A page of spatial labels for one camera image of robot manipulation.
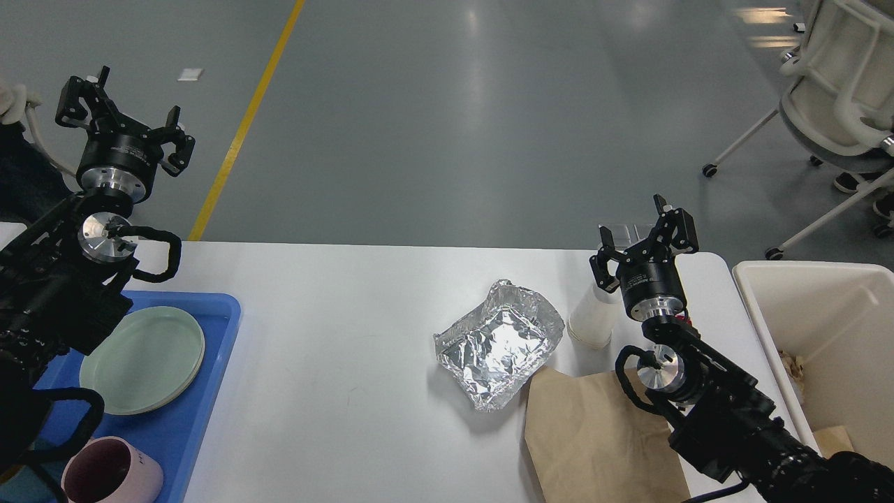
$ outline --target office chair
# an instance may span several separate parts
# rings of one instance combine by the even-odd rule
[[[765,115],[714,161],[702,175],[717,174],[720,163],[779,115],[795,138],[823,162],[855,174],[857,192],[789,238],[770,248],[767,260],[779,260],[795,243],[876,189],[894,184],[894,2],[891,0],[820,0],[807,18],[799,47],[782,54],[780,72],[795,80],[778,107]],[[884,172],[872,182],[859,173]],[[894,219],[873,228],[894,233]]]

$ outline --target foil tray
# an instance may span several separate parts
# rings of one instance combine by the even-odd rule
[[[501,279],[483,303],[434,335],[438,362],[476,410],[502,409],[559,345],[565,323],[539,293]]]

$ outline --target person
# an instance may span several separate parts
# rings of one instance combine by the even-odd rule
[[[25,108],[40,103],[37,93],[0,78],[0,221],[33,224],[72,194],[62,174],[25,140]]]
[[[853,176],[845,171],[841,175],[835,177],[832,186],[845,194],[853,194],[856,193],[856,187],[861,182],[871,183],[873,180],[884,174],[884,171],[875,171],[871,173],[858,173],[857,176]],[[886,220],[894,220],[894,192],[888,193],[881,199],[873,202],[873,211],[879,217],[885,218]]]

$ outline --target trash bin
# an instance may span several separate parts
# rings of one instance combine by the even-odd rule
[[[798,435],[813,440],[811,431],[842,425],[855,451],[894,465],[894,273],[868,264],[746,261],[733,277]],[[777,348],[804,358],[803,405]]]

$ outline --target yellow line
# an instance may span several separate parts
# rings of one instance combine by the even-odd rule
[[[215,182],[211,184],[211,190],[208,191],[208,195],[205,197],[205,204],[202,205],[202,210],[198,213],[196,223],[192,226],[192,231],[188,238],[190,241],[198,241],[202,239],[202,234],[205,233],[205,227],[208,225],[208,220],[211,218],[211,214],[215,211],[217,200],[220,198],[221,192],[226,185],[227,178],[232,171],[232,165],[236,162],[236,157],[239,156],[239,151],[242,149],[242,142],[245,141],[245,136],[249,133],[251,123],[255,120],[257,109],[261,106],[261,101],[264,100],[264,93],[267,92],[267,86],[270,85],[270,80],[274,76],[276,65],[279,64],[280,56],[283,55],[285,44],[289,41],[292,28],[295,27],[295,21],[298,19],[298,14],[301,13],[302,7],[304,7],[304,0],[296,0],[295,6],[292,8],[291,14],[289,15],[289,20],[285,23],[283,32],[280,33],[279,41],[276,42],[274,53],[270,55],[270,61],[267,62],[267,67],[264,70],[264,74],[261,76],[261,82],[257,84],[255,94],[251,97],[249,108],[245,111],[245,115],[242,117],[242,122],[239,124],[239,129],[236,130],[236,136],[233,137],[232,143],[230,143],[230,149],[227,150],[226,157],[223,158],[223,164],[221,164],[220,171],[217,172]]]

